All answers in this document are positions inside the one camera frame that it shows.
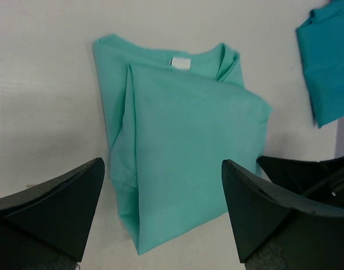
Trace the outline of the mint green t shirt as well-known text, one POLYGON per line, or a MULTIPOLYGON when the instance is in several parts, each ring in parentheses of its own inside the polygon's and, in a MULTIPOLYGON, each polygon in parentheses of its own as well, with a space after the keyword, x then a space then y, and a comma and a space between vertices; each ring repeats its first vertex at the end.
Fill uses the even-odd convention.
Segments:
POLYGON ((138 254, 227 212, 221 164, 253 173, 270 105, 245 88, 239 53, 93 43, 119 218, 138 254))

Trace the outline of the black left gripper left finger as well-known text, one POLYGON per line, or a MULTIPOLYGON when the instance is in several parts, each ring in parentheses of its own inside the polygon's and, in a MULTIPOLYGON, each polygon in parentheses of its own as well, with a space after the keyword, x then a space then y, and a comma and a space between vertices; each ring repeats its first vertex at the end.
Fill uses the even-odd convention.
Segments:
POLYGON ((0 269, 78 269, 104 176, 98 157, 0 198, 0 269))

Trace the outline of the folded teal t shirt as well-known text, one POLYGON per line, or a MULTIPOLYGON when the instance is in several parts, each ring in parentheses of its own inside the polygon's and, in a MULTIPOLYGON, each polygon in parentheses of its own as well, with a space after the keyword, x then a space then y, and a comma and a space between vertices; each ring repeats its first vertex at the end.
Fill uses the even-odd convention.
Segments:
POLYGON ((321 128, 344 116, 344 1, 311 10, 296 35, 314 120, 321 128))

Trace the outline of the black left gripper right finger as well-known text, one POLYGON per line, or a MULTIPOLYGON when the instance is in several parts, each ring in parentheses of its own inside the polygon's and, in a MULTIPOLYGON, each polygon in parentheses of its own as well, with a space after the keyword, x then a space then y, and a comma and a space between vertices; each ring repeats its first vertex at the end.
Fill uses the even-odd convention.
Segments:
POLYGON ((344 269, 344 208, 296 194, 231 160, 221 170, 246 269, 344 269))

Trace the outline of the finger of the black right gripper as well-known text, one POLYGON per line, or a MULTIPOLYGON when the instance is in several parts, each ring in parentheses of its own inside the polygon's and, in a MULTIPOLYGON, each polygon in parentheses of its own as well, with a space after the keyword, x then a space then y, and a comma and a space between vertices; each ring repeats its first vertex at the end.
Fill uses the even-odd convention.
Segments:
POLYGON ((344 208, 344 156, 324 161, 261 156, 257 163, 274 184, 308 199, 344 208))

